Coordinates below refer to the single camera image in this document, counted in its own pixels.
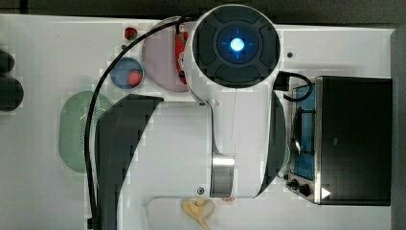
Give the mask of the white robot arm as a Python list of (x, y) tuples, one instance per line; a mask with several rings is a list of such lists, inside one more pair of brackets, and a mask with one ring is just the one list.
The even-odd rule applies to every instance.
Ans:
[(223, 5), (189, 32), (192, 100), (130, 94), (98, 120), (102, 230), (147, 230), (155, 198), (259, 196), (282, 168), (283, 107), (275, 93), (280, 39), (260, 11)]

